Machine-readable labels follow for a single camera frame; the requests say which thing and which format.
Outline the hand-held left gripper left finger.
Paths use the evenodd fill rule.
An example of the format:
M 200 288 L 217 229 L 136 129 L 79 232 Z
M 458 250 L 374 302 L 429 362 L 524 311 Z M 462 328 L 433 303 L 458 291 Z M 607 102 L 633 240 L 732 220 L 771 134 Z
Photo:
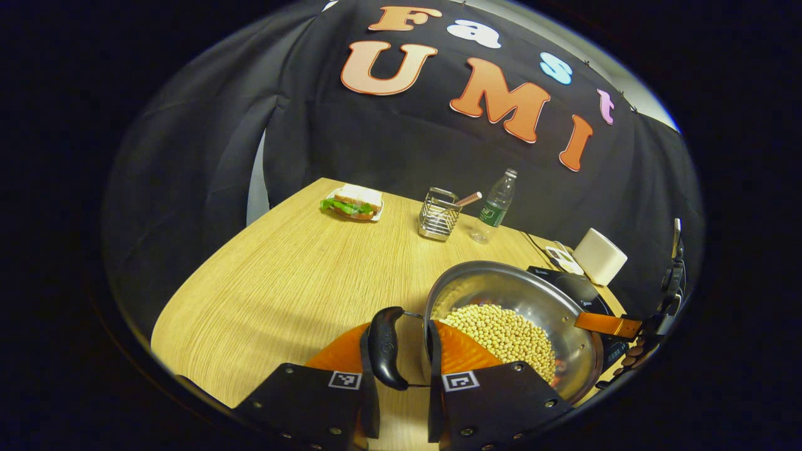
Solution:
M 344 332 L 303 365 L 282 363 L 233 415 L 269 437 L 271 450 L 367 450 L 380 420 L 369 327 Z

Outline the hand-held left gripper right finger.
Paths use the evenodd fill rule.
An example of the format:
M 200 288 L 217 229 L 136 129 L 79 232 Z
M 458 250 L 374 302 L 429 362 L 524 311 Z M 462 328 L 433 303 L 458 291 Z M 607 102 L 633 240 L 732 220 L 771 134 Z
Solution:
M 429 440 L 441 450 L 512 450 L 561 422 L 573 405 L 527 363 L 442 370 L 442 341 L 426 322 Z

